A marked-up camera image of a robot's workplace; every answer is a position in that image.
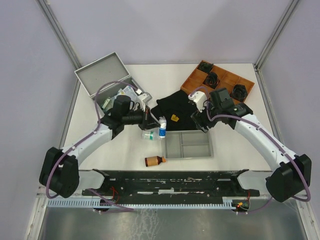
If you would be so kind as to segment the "clear bottle green label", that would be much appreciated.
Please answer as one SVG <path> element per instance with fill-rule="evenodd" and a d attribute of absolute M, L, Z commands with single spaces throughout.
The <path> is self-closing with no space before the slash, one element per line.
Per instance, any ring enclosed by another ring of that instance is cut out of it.
<path fill-rule="evenodd" d="M 143 140 L 158 141 L 160 140 L 159 134 L 156 130 L 144 130 L 141 134 Z"/>

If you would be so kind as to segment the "grey metal first aid box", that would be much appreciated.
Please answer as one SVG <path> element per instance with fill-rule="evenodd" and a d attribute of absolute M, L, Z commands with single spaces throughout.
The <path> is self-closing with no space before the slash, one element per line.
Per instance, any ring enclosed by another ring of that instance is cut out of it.
<path fill-rule="evenodd" d="M 126 86 L 137 89 L 140 87 L 115 52 L 77 69 L 74 73 L 90 98 L 97 102 L 100 114 L 112 107 L 120 89 Z M 111 98 L 111 101 L 102 109 L 107 98 Z"/>

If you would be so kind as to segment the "white blue tube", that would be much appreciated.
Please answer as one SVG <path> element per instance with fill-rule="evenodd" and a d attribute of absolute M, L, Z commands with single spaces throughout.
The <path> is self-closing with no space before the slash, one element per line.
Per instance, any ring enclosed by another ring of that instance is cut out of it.
<path fill-rule="evenodd" d="M 166 137 L 166 130 L 167 130 L 167 120 L 164 116 L 161 116 L 159 118 L 159 129 L 158 129 L 158 135 L 160 139 L 164 139 Z"/>

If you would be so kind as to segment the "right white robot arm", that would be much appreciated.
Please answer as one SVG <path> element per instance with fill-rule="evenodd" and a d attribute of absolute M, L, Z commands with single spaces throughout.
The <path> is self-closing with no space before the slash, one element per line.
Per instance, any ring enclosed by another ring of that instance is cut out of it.
<path fill-rule="evenodd" d="M 240 196 L 247 190 L 266 190 L 280 203 L 289 198 L 311 200 L 311 159 L 306 154 L 297 155 L 281 143 L 245 103 L 234 103 L 226 88 L 207 93 L 198 87 L 188 99 L 197 108 L 191 119 L 199 130 L 206 133 L 218 122 L 228 125 L 251 143 L 271 170 L 269 175 L 252 170 L 240 172 L 229 183 L 231 193 Z"/>

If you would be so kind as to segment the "brown medicine bottle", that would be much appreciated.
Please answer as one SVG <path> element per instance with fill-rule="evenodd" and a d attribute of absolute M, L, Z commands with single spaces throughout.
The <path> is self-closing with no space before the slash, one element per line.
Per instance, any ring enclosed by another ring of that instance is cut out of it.
<path fill-rule="evenodd" d="M 166 161 L 167 160 L 163 156 L 151 156 L 144 159 L 146 167 L 158 166 Z"/>

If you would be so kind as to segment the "blue white gauze packet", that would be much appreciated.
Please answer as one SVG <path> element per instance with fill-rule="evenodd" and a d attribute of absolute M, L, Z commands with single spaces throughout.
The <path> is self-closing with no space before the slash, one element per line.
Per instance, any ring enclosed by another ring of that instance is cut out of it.
<path fill-rule="evenodd" d="M 135 90 L 131 86 L 126 86 L 124 89 L 121 88 L 117 92 L 117 95 L 118 96 L 120 96 L 120 95 L 128 96 L 128 97 L 130 97 L 130 99 L 132 101 L 136 101 L 136 99 L 138 97 Z"/>

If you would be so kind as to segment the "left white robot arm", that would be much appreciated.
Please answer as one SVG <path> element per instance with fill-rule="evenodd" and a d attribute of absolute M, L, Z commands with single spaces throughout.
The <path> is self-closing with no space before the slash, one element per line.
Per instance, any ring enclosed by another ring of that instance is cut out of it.
<path fill-rule="evenodd" d="M 160 126 L 143 102 L 138 108 L 126 95 L 116 97 L 113 107 L 97 122 L 96 127 L 85 137 L 61 149 L 51 147 L 45 155 L 39 176 L 39 183 L 45 186 L 45 194 L 69 198 L 78 190 L 94 189 L 99 195 L 106 195 L 111 189 L 109 176 L 97 169 L 80 171 L 80 164 L 99 147 L 113 140 L 126 125 L 137 125 L 141 130 Z"/>

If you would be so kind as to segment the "grey plastic divided tray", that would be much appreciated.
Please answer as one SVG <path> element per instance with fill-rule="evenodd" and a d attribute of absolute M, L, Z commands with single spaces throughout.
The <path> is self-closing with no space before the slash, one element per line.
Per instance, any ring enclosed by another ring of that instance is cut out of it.
<path fill-rule="evenodd" d="M 201 130 L 167 131 L 162 155 L 169 160 L 211 158 L 214 156 L 211 135 Z"/>

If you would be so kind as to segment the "green small sachet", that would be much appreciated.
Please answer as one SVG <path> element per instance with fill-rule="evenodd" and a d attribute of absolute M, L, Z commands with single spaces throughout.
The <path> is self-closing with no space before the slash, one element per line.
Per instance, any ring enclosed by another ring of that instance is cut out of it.
<path fill-rule="evenodd" d="M 104 109 L 108 106 L 108 104 L 109 104 L 109 102 L 110 102 L 111 100 L 112 100 L 112 99 L 111 99 L 110 97 L 108 97 L 108 98 L 103 102 L 101 108 L 104 110 Z"/>

